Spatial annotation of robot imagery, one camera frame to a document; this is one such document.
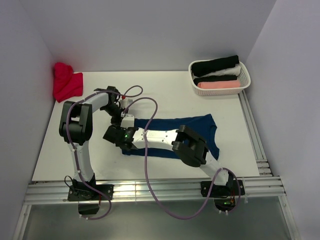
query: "laundry basket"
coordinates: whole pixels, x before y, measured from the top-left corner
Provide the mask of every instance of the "laundry basket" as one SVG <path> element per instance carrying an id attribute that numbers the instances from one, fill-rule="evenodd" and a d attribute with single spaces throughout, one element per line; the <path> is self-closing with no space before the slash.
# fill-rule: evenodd
<path id="1" fill-rule="evenodd" d="M 199 61 L 193 61 L 189 65 L 189 77 L 190 81 L 193 87 L 193 90 L 195 94 L 200 95 L 200 96 L 217 96 L 217 95 L 231 95 L 231 94 L 238 94 L 240 93 L 243 89 L 247 88 L 251 84 L 251 79 L 250 75 L 248 73 L 248 70 L 246 66 L 242 63 L 239 62 L 239 65 L 241 67 L 240 75 L 238 76 L 238 80 L 241 83 L 241 87 L 234 87 L 234 88 L 219 88 L 219 89 L 203 89 L 200 87 L 197 87 L 194 83 L 194 75 L 192 74 L 191 71 L 191 66 L 194 63 L 199 63 L 199 62 L 205 62 L 205 61 L 210 61 L 210 60 L 199 60 Z"/>

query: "metal frame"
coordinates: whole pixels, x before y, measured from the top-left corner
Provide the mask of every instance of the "metal frame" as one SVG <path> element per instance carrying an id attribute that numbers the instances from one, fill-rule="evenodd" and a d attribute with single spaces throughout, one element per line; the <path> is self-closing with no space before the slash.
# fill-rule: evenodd
<path id="1" fill-rule="evenodd" d="M 271 172 L 245 91 L 242 91 L 238 96 L 260 173 L 260 177 L 243 177 L 241 179 L 246 191 L 245 202 L 248 202 L 248 198 L 253 197 L 279 197 L 290 236 L 294 240 L 299 240 L 301 238 L 288 205 L 284 186 L 281 178 L 273 176 Z M 162 201 L 199 200 L 203 199 L 200 182 L 208 179 L 163 179 L 152 180 L 150 183 Z M 114 185 L 113 202 L 154 201 L 145 180 L 98 181 L 97 184 Z M 32 205 L 77 204 L 78 202 L 67 201 L 68 191 L 69 189 L 63 181 L 29 184 L 13 239 L 22 239 Z"/>

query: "folded towel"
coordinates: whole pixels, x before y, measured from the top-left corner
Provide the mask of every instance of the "folded towel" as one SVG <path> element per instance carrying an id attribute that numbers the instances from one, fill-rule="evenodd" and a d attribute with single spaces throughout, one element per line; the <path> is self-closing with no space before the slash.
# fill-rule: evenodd
<path id="1" fill-rule="evenodd" d="M 237 80 L 237 76 L 236 75 L 205 76 L 205 77 L 195 78 L 193 82 L 197 86 L 199 83 L 202 83 L 202 82 L 218 82 L 218 81 L 232 81 L 232 80 Z"/>
<path id="2" fill-rule="evenodd" d="M 82 96 L 84 90 L 83 74 L 76 73 L 70 65 L 57 62 L 54 65 L 53 97 L 58 103 L 74 96 Z"/>
<path id="3" fill-rule="evenodd" d="M 149 119 L 135 119 L 134 126 L 138 128 L 145 128 Z M 215 142 L 215 134 L 217 130 L 216 123 L 211 114 L 205 116 L 194 116 L 175 119 L 153 119 L 148 127 L 150 130 L 167 131 L 172 129 L 178 129 L 180 125 L 186 125 L 192 130 L 200 134 L 206 139 L 206 144 L 212 154 L 217 160 L 219 157 L 219 148 Z M 145 149 L 136 149 L 131 151 L 122 150 L 125 155 L 137 155 L 144 156 Z M 179 159 L 174 151 L 159 148 L 148 148 L 148 156 L 161 157 L 169 159 Z"/>
<path id="4" fill-rule="evenodd" d="M 227 68 L 227 69 L 223 69 L 223 70 L 220 70 L 220 71 L 210 72 L 210 73 L 202 76 L 202 78 L 210 77 L 210 76 L 224 76 L 224 75 L 236 75 L 236 76 L 239 76 L 240 72 L 241 72 L 241 66 L 239 64 L 237 64 L 235 67 L 232 67 L 232 68 Z"/>
<path id="5" fill-rule="evenodd" d="M 191 66 L 191 71 L 194 76 L 202 77 L 209 73 L 234 68 L 237 64 L 239 64 L 239 57 L 238 55 L 235 55 L 210 61 L 195 62 Z"/>
<path id="6" fill-rule="evenodd" d="M 239 80 L 200 82 L 197 86 L 201 89 L 232 89 L 240 88 L 241 82 Z"/>

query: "gray floor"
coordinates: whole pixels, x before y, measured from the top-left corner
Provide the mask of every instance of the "gray floor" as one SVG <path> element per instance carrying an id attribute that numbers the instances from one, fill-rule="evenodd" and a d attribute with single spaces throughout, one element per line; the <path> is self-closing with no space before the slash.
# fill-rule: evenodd
<path id="1" fill-rule="evenodd" d="M 166 202 L 172 211 L 190 215 L 202 201 Z M 277 197 L 250 198 L 229 216 L 209 201 L 199 216 L 177 220 L 154 202 L 113 203 L 101 219 L 80 219 L 76 204 L 32 206 L 24 240 L 289 240 Z"/>

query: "blue cloth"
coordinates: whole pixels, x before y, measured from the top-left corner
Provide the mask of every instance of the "blue cloth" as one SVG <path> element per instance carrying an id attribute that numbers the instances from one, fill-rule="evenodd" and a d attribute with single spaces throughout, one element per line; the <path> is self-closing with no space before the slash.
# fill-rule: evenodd
<path id="1" fill-rule="evenodd" d="M 138 128 L 145 128 L 149 119 L 135 119 L 134 126 Z M 219 148 L 215 142 L 215 134 L 217 130 L 216 123 L 211 114 L 205 116 L 194 116 L 175 119 L 153 119 L 148 127 L 149 130 L 168 131 L 172 129 L 179 129 L 180 125 L 186 125 L 193 129 L 206 139 L 206 144 L 212 154 L 212 156 L 218 160 Z M 131 151 L 122 150 L 124 155 L 137 155 L 144 156 L 145 149 L 135 149 Z M 159 148 L 149 148 L 148 156 L 161 157 L 169 159 L 179 159 L 174 151 Z"/>

